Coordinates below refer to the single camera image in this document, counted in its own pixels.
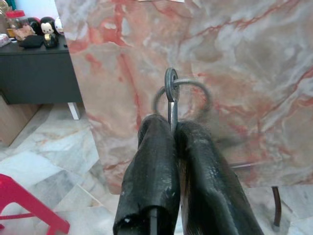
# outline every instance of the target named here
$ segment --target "marble floor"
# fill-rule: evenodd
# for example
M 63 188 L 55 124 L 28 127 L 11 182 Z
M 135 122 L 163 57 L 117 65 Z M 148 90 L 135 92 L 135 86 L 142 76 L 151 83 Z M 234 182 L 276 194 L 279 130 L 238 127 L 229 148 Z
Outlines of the marble floor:
M 0 143 L 0 173 L 14 178 L 66 219 L 71 235 L 111 235 L 118 195 L 107 188 L 83 107 L 73 120 L 67 104 L 44 105 L 15 141 Z M 270 188 L 245 188 L 265 235 L 310 235 L 313 230 L 313 186 L 281 187 L 279 232 L 271 223 L 274 200 Z M 8 205 L 2 215 L 26 212 Z M 35 217 L 1 221 L 0 235 L 45 235 L 47 225 Z M 176 235 L 182 235 L 179 218 Z

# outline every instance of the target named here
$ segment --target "marble slab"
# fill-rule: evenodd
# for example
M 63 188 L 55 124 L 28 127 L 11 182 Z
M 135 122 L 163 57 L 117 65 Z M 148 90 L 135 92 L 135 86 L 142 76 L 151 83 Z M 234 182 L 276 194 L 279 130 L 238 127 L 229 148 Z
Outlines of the marble slab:
M 203 82 L 202 123 L 250 187 L 313 182 L 312 1 L 56 0 L 110 191 L 120 192 L 165 70 Z M 182 92 L 180 118 L 203 106 Z

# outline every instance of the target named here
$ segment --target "metal ring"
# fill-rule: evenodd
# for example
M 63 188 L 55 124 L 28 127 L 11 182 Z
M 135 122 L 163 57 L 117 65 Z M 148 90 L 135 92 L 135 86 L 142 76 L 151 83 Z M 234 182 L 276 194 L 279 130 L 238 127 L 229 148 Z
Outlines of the metal ring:
M 192 78 L 182 78 L 182 79 L 175 80 L 174 85 L 177 85 L 177 86 L 179 86 L 179 85 L 194 85 L 196 87 L 201 88 L 205 94 L 206 101 L 207 101 L 203 109 L 209 110 L 211 108 L 211 94 L 203 83 L 198 82 Z M 160 100 L 161 96 L 164 93 L 165 93 L 165 87 L 161 87 L 161 89 L 157 92 L 157 94 L 153 100 L 152 109 L 153 109 L 154 113 L 156 113 L 156 114 L 160 114 L 160 112 L 157 109 L 157 104 L 158 104 L 158 101 Z
M 179 99 L 179 86 L 174 86 L 174 81 L 178 79 L 175 69 L 168 68 L 165 72 L 164 83 L 165 93 L 169 102 L 177 102 Z

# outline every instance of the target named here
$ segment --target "jar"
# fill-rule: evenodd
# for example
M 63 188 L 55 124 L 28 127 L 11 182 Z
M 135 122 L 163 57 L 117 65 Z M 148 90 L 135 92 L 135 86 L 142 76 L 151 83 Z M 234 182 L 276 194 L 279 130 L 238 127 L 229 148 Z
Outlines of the jar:
M 27 36 L 35 34 L 24 11 L 8 11 L 5 14 L 18 41 L 23 41 Z

